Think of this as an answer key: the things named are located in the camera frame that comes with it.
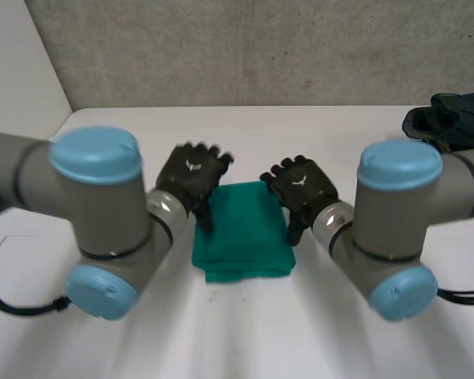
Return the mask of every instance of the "dark fabric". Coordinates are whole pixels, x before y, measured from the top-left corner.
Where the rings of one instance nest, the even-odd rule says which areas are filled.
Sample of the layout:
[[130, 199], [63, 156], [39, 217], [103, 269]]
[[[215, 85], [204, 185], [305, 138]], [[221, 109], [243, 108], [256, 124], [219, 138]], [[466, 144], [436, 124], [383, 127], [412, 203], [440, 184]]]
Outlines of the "dark fabric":
[[440, 152], [474, 148], [474, 93], [434, 95], [431, 107], [408, 112], [402, 129], [409, 138], [423, 140]]

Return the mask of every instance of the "gray concrete wall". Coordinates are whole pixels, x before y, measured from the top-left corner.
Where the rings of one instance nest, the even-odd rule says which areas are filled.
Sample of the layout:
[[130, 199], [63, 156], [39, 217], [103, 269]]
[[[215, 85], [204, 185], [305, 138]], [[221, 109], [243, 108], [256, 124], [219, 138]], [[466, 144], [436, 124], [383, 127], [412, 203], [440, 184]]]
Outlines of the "gray concrete wall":
[[474, 0], [26, 0], [74, 110], [474, 92]]

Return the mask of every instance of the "white wall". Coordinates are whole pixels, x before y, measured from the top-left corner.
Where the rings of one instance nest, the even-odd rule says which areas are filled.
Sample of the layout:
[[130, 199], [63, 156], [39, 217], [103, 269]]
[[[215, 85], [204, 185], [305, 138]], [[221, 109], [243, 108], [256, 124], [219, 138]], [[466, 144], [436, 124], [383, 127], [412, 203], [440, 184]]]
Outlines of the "white wall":
[[50, 137], [72, 113], [22, 0], [0, 0], [0, 130]]

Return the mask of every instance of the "light blue joint cap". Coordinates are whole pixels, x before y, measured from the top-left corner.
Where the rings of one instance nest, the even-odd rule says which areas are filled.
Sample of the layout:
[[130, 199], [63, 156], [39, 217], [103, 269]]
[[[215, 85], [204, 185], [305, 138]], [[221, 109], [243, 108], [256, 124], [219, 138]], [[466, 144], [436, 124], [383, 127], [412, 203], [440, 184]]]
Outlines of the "light blue joint cap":
[[363, 150], [360, 183], [374, 190], [413, 190], [433, 182], [442, 172], [441, 155], [417, 141], [383, 141]]
[[109, 126], [91, 126], [61, 136], [51, 144], [50, 160], [60, 174], [98, 186], [127, 183], [142, 172], [135, 137]]
[[69, 299], [94, 317], [117, 320], [137, 302], [138, 294], [125, 280], [101, 268], [78, 265], [65, 282]]
[[422, 313], [435, 299], [438, 285], [428, 268], [407, 268], [381, 282], [369, 304], [388, 321], [400, 321]]

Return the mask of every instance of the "logo on robotic hand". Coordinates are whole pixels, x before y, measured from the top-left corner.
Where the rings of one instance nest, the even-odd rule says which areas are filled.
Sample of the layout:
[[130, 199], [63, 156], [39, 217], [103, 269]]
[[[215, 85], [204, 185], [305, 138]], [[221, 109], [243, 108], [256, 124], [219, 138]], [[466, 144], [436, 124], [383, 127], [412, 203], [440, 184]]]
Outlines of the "logo on robotic hand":
[[306, 184], [307, 175], [304, 175], [300, 182], [292, 182], [293, 186], [303, 186]]
[[201, 164], [191, 164], [190, 161], [187, 159], [186, 160], [186, 167], [188, 167], [188, 170], [190, 171], [196, 171], [200, 170], [202, 168]]

